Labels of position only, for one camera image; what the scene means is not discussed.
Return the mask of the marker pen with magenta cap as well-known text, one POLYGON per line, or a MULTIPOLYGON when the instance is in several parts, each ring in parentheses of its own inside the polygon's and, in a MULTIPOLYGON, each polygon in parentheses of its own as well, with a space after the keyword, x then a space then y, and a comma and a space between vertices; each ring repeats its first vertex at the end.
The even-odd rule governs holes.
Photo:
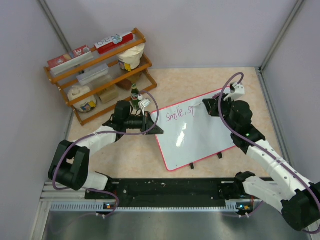
POLYGON ((193 105, 192 107, 193 108, 196 108, 196 107, 198 107, 198 106, 200 106, 200 105, 205 105, 205 104, 207 104, 210 100, 214 100, 214 99, 216 99, 217 97, 219 97, 219 93, 217 93, 217 94, 215 94, 214 96, 212 96, 212 98, 210 98, 210 99, 203 99, 202 100, 202 102, 199 102, 199 103, 196 103, 195 105, 193 105))

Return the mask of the whiteboard with pink frame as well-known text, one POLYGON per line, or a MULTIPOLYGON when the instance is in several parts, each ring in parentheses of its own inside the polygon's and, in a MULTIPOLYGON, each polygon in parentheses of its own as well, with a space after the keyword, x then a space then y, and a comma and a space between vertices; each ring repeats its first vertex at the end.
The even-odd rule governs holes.
POLYGON ((168 171, 206 159, 235 147, 220 117, 208 115, 204 99, 217 89, 153 111, 150 116, 164 133, 156 140, 168 171))

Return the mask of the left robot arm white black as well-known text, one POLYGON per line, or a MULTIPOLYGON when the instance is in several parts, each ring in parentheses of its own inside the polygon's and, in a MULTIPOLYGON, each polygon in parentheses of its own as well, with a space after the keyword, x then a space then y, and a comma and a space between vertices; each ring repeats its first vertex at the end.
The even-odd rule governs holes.
POLYGON ((89 171, 90 157, 104 147, 116 143, 122 136, 128 135, 127 130, 140 130, 139 135, 162 135, 164 131, 152 120, 148 111, 132 114, 131 103, 118 101, 114 113, 95 132, 75 141, 63 140, 58 144, 48 171, 48 177, 53 187, 56 183, 63 185, 62 189, 78 191, 95 189, 102 198, 109 198, 114 191, 109 177, 89 171))

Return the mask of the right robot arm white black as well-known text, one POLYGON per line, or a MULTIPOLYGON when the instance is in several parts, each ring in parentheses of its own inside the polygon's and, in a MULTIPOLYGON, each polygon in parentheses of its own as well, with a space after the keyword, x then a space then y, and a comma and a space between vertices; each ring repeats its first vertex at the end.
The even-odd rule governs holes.
POLYGON ((239 198, 254 196, 276 209, 296 231, 320 219, 320 185, 299 174, 288 164, 252 124, 250 105, 242 100, 231 100, 228 94, 202 100, 211 117, 219 117, 231 132, 236 147, 260 164, 276 182, 272 185, 252 172, 239 172, 233 192, 239 198))

